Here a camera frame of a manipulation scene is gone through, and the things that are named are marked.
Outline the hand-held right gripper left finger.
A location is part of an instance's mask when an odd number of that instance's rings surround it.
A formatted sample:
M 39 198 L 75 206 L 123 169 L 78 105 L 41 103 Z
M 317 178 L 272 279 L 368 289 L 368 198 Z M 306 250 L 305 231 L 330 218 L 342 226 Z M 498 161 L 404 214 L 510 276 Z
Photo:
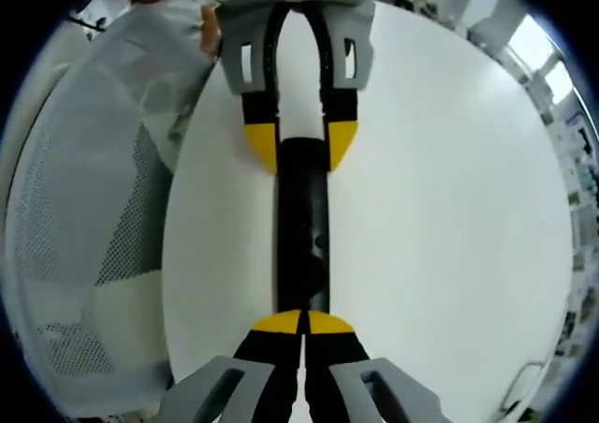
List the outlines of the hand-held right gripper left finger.
M 217 356 L 168 390 L 163 422 L 287 422 L 298 395 L 301 311 L 258 321 L 231 357 Z

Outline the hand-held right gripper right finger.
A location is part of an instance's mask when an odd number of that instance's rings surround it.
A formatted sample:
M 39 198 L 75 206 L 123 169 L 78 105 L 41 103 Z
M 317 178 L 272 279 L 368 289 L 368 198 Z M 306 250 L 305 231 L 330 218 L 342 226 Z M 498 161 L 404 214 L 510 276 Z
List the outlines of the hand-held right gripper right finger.
M 306 401 L 313 422 L 443 422 L 440 398 L 385 357 L 371 358 L 353 327 L 308 312 Z

